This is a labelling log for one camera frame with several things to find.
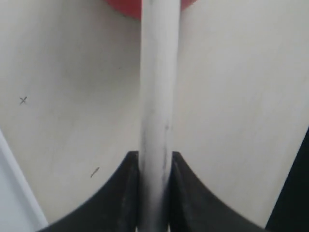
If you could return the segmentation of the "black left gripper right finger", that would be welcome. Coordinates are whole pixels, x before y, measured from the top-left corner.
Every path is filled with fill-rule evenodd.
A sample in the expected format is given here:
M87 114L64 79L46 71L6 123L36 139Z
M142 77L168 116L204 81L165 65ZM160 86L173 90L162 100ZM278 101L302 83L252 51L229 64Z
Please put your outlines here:
M172 154L169 190L169 227L172 232L264 231L217 198L179 152Z

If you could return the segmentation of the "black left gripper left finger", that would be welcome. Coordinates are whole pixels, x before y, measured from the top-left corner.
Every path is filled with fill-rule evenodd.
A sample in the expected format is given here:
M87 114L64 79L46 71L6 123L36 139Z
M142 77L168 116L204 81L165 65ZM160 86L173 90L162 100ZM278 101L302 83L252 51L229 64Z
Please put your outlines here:
M40 231L134 232L137 226L138 183L138 152L129 151L97 193Z

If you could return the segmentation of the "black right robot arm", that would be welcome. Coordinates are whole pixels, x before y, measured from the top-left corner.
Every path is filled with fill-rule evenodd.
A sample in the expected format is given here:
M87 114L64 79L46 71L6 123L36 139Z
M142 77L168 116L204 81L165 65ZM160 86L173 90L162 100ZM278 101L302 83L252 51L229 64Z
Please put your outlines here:
M270 232L309 231L309 133L292 164L267 222Z

